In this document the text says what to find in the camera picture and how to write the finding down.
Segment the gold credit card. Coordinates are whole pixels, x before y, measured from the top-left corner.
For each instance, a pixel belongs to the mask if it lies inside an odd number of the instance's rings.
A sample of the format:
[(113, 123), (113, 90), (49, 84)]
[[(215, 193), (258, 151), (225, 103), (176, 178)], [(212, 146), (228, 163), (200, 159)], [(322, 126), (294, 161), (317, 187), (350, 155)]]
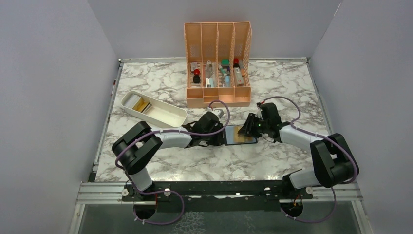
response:
[(233, 136), (233, 141), (234, 143), (252, 143), (254, 142), (253, 137), (247, 137), (245, 135), (239, 134), (239, 130), (241, 129), (241, 125), (235, 125), (234, 126), (234, 136)]

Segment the black leather card holder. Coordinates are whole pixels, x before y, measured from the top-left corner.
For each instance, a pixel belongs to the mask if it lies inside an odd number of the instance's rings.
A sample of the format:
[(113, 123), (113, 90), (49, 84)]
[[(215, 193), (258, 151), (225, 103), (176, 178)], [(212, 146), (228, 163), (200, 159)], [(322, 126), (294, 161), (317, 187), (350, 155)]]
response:
[(258, 143), (258, 140), (256, 138), (247, 137), (247, 136), (238, 134), (238, 131), (241, 129), (241, 127), (242, 125), (226, 126), (224, 133), (223, 133), (224, 144), (226, 146)]

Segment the white plastic tray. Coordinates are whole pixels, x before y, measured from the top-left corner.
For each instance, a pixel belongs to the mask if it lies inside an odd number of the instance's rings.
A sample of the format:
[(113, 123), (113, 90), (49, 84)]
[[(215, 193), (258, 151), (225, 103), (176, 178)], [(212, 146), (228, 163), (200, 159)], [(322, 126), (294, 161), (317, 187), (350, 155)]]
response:
[[(142, 99), (133, 109), (126, 108), (125, 102), (132, 94)], [(137, 91), (129, 91), (121, 99), (121, 107), (131, 116), (161, 128), (176, 128), (184, 124), (187, 111), (177, 106), (149, 97)]]

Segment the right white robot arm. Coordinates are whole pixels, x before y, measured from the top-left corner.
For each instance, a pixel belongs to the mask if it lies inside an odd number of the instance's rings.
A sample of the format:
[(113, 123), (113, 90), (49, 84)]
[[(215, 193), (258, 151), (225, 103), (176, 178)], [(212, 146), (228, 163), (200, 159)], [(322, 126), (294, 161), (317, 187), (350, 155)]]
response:
[(258, 112), (248, 115), (238, 134), (254, 138), (266, 134), (275, 142), (309, 152), (312, 158), (310, 168), (283, 177), (285, 182), (281, 185), (281, 192), (286, 198), (294, 198), (302, 188), (331, 188), (357, 177), (357, 163), (342, 135), (318, 135), (288, 121), (283, 122), (274, 103), (258, 103), (257, 106)]

